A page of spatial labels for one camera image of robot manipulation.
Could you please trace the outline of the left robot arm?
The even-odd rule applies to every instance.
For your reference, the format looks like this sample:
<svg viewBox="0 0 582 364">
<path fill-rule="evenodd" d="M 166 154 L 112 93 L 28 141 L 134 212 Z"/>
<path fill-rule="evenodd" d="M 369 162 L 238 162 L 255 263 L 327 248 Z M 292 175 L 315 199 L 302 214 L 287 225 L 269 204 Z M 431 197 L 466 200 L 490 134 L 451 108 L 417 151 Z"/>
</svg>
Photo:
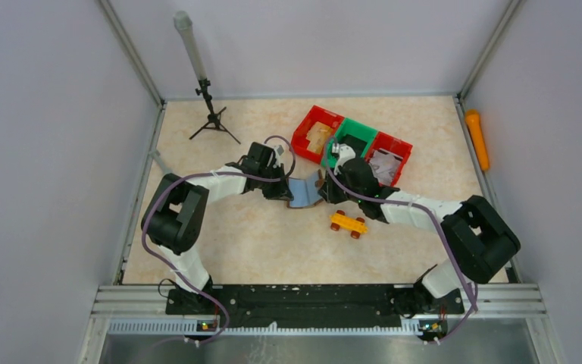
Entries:
<svg viewBox="0 0 582 364">
<path fill-rule="evenodd" d="M 260 190 L 265 199 L 293 200 L 281 155 L 282 146 L 253 142 L 246 155 L 213 171 L 180 177 L 165 174 L 141 220 L 143 243 L 160 249 L 157 257 L 177 276 L 194 313 L 208 311 L 211 276 L 195 247 L 208 205 L 229 196 Z"/>
</svg>

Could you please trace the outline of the brown leather card holder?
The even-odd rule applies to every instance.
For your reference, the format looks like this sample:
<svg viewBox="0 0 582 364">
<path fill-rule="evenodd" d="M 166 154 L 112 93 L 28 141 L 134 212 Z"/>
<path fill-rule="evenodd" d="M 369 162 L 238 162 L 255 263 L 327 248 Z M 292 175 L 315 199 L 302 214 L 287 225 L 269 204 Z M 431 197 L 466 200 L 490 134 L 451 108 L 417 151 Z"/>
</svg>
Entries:
<svg viewBox="0 0 582 364">
<path fill-rule="evenodd" d="M 324 198 L 320 196 L 319 189 L 324 183 L 324 176 L 321 170 L 300 179 L 290 177 L 288 180 L 289 189 L 293 199 L 286 203 L 288 209 L 309 209 L 322 203 Z"/>
</svg>

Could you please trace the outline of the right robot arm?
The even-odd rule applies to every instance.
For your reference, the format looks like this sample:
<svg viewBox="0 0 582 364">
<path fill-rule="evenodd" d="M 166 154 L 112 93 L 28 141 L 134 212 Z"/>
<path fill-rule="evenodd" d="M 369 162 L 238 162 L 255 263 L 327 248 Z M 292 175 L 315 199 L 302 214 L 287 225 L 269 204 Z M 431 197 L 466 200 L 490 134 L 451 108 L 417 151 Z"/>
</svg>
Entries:
<svg viewBox="0 0 582 364">
<path fill-rule="evenodd" d="M 521 249 L 515 233 L 484 197 L 444 201 L 385 186 L 362 158 L 328 169 L 318 193 L 331 204 L 356 203 L 369 219 L 439 235 L 448 258 L 415 283 L 414 302 L 423 312 L 435 312 L 453 290 L 489 283 Z"/>
</svg>

